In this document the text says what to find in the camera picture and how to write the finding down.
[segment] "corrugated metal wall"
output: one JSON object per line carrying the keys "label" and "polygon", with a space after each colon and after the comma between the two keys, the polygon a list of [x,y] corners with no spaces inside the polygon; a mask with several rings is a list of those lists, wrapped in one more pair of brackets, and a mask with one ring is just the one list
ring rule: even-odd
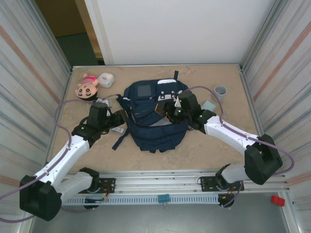
{"label": "corrugated metal wall", "polygon": [[[311,1],[284,2],[243,67],[264,131],[295,158],[286,177],[311,232]],[[289,166],[288,158],[283,161]]]}
{"label": "corrugated metal wall", "polygon": [[[0,195],[45,162],[53,114],[70,67],[33,1],[0,1]],[[19,219],[18,195],[0,202],[0,216]],[[0,232],[16,224],[0,222]]]}

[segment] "black bracket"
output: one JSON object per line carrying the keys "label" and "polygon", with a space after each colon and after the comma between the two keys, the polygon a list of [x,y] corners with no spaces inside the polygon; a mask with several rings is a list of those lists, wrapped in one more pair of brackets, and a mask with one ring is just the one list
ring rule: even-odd
{"label": "black bracket", "polygon": [[[116,187],[116,179],[115,178],[99,178],[99,188],[95,190],[95,192],[90,192],[89,190],[83,190],[80,193],[85,194],[85,193],[94,193],[94,194],[109,194],[109,193],[114,193],[115,192],[115,187]],[[86,198],[85,203],[95,203],[95,199],[90,199]],[[99,205],[84,205],[84,208],[86,209],[93,209],[97,208]]]}
{"label": "black bracket", "polygon": [[88,190],[83,190],[80,193],[96,193],[96,194],[104,194],[104,193],[114,193],[116,187],[116,179],[115,178],[99,178],[99,188],[94,192],[90,192]]}
{"label": "black bracket", "polygon": [[219,185],[216,183],[215,176],[202,176],[200,179],[200,185],[202,192],[219,192],[219,191],[230,191],[230,188],[233,187],[233,191],[238,191],[239,187],[241,185],[240,181],[234,182],[230,184],[230,187],[228,189],[221,189]]}

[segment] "small label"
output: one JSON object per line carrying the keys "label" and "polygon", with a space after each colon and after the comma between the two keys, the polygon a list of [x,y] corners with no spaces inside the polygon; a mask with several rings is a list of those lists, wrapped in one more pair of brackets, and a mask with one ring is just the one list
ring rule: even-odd
{"label": "small label", "polygon": [[108,107],[110,107],[110,108],[112,107],[111,101],[109,101],[109,99],[103,100],[103,99],[98,98],[98,99],[96,100],[96,102],[105,103],[105,104],[108,105]]}
{"label": "small label", "polygon": [[112,128],[111,130],[116,131],[116,132],[118,132],[118,133],[123,133],[124,128],[121,128],[121,127],[115,127],[115,128]]}

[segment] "stuffed toy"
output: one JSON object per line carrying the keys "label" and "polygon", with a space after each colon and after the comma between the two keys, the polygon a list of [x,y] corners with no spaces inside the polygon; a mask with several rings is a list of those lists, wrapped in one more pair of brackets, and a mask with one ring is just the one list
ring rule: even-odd
{"label": "stuffed toy", "polygon": [[74,92],[77,97],[82,100],[96,100],[98,91],[96,86],[99,83],[98,79],[95,76],[88,76],[87,74],[84,74],[83,77],[82,83],[78,84],[78,89]]}

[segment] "green floor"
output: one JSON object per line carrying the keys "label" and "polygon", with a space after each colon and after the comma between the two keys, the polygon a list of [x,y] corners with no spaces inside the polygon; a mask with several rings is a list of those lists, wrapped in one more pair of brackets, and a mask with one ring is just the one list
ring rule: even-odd
{"label": "green floor", "polygon": [[86,33],[56,38],[71,66],[98,66]]}

